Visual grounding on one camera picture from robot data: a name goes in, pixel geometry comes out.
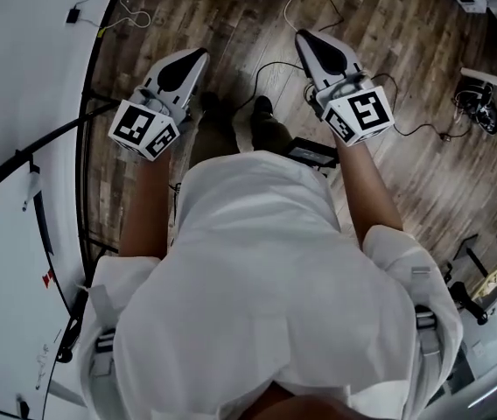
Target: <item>shoe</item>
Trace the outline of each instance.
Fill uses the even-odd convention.
[[[204,92],[199,101],[204,112],[217,109],[220,106],[220,98],[214,92]]]
[[[274,106],[272,106],[272,101],[270,101],[268,97],[264,95],[256,98],[253,114],[260,114],[262,112],[274,115]]]

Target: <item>white t-shirt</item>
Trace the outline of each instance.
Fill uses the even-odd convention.
[[[81,380],[100,417],[122,403],[134,420],[236,420],[276,382],[367,416],[413,418],[451,371],[462,325],[437,265],[388,227],[373,227],[361,252],[312,169],[264,151],[207,160],[185,177],[177,226],[162,262],[99,261],[94,286],[120,316],[107,396],[92,388],[102,327],[87,303]],[[416,328],[417,267],[430,270],[435,374]]]

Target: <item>whiteboard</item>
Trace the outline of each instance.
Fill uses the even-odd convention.
[[[69,314],[49,274],[26,163],[0,184],[0,410],[39,420]]]

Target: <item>skin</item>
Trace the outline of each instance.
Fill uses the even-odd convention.
[[[364,143],[346,147],[335,136],[353,226],[362,247],[373,226],[403,230],[403,222]],[[169,163],[167,150],[155,162],[142,161],[136,192],[122,230],[120,256],[167,254]],[[294,396],[272,383],[240,420],[368,420],[345,404],[316,396]]]

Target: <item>white cube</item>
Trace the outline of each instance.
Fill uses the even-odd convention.
[[[378,136],[395,124],[382,87],[360,90],[330,101],[322,120],[347,146]]]
[[[108,136],[123,148],[153,161],[179,138],[179,130],[169,116],[124,100]]]

